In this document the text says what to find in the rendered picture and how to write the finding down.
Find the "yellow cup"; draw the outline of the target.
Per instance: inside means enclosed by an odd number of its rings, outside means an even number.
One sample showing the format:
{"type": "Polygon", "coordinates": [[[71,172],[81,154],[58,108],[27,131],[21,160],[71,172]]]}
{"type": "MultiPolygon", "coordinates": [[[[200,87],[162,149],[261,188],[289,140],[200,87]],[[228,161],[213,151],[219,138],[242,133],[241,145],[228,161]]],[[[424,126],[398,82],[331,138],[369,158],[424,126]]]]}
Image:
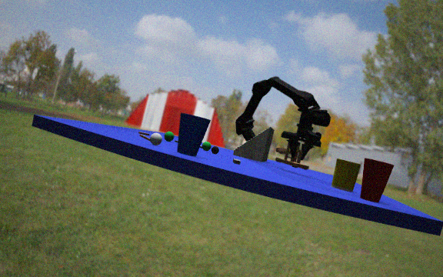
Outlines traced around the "yellow cup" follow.
{"type": "Polygon", "coordinates": [[[353,192],[358,177],[360,164],[337,159],[331,187],[353,192]]]}

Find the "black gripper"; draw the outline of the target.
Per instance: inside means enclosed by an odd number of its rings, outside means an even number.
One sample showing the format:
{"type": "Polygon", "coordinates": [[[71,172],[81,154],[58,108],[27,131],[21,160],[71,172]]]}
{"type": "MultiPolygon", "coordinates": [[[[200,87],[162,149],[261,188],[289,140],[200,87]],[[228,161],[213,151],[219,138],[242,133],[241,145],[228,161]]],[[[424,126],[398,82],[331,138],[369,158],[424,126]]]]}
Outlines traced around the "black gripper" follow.
{"type": "Polygon", "coordinates": [[[307,154],[307,152],[310,149],[314,148],[313,146],[321,147],[321,141],[317,141],[316,144],[315,144],[313,142],[308,142],[305,137],[299,138],[302,129],[305,126],[307,127],[307,129],[312,128],[311,124],[304,123],[304,122],[299,122],[299,124],[297,124],[297,126],[298,126],[298,129],[297,129],[296,133],[283,131],[281,136],[282,136],[282,138],[289,139],[287,141],[288,141],[288,144],[289,144],[289,147],[290,147],[290,150],[291,150],[291,157],[292,158],[295,157],[296,148],[300,144],[298,141],[304,142],[304,144],[302,144],[302,147],[301,147],[301,150],[303,151],[301,160],[303,160],[305,155],[307,154]]]}

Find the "dark blue cup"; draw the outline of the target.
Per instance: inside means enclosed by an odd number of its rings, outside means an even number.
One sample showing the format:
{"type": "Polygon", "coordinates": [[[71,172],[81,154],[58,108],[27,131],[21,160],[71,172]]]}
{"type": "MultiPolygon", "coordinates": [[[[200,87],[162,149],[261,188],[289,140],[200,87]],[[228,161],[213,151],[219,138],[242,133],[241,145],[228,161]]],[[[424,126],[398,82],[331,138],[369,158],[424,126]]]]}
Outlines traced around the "dark blue cup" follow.
{"type": "Polygon", "coordinates": [[[196,156],[207,131],[210,119],[181,112],[178,128],[178,152],[196,156]]]}

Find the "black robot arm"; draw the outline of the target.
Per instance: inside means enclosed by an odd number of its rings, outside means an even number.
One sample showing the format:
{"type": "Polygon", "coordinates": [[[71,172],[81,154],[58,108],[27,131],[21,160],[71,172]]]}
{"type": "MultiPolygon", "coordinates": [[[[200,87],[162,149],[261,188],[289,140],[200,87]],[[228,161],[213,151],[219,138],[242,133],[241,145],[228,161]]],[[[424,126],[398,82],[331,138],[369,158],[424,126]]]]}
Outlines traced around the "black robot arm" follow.
{"type": "MultiPolygon", "coordinates": [[[[294,86],[281,80],[279,77],[271,77],[267,80],[255,82],[252,86],[252,97],[249,101],[244,113],[240,115],[236,120],[236,133],[242,134],[247,141],[254,138],[256,135],[252,131],[254,125],[253,115],[262,97],[264,97],[271,88],[275,88],[284,95],[287,95],[293,102],[299,107],[298,111],[301,112],[300,122],[314,124],[318,126],[328,127],[331,121],[330,115],[327,110],[321,110],[319,104],[314,99],[311,93],[303,92],[296,89],[294,86]],[[314,106],[312,108],[309,108],[314,106]]],[[[321,139],[320,132],[313,132],[312,128],[307,129],[305,126],[299,137],[305,137],[308,142],[316,144],[321,139]]]]}

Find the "dark red mug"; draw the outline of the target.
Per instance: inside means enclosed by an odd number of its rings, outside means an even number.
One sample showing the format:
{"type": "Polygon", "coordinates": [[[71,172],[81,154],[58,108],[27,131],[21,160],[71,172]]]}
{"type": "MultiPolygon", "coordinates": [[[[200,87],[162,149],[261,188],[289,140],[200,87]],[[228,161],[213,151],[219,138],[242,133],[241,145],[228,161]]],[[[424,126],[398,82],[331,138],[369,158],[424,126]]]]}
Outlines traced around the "dark red mug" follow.
{"type": "Polygon", "coordinates": [[[394,165],[392,164],[366,158],[364,160],[360,198],[378,203],[393,168],[394,165]]]}

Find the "green ball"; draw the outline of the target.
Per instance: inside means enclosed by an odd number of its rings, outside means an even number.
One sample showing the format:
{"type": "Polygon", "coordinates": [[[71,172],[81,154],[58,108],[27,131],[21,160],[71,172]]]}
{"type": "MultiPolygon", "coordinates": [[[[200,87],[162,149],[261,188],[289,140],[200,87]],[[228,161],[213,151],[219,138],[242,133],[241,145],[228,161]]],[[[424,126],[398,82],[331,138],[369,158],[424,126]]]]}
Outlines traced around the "green ball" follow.
{"type": "Polygon", "coordinates": [[[166,132],[164,135],[164,138],[167,142],[171,142],[174,139],[174,134],[173,132],[166,132]]]}
{"type": "Polygon", "coordinates": [[[204,142],[204,143],[202,144],[202,148],[203,148],[205,151],[210,150],[211,147],[212,147],[212,146],[211,146],[210,142],[204,142]]]}

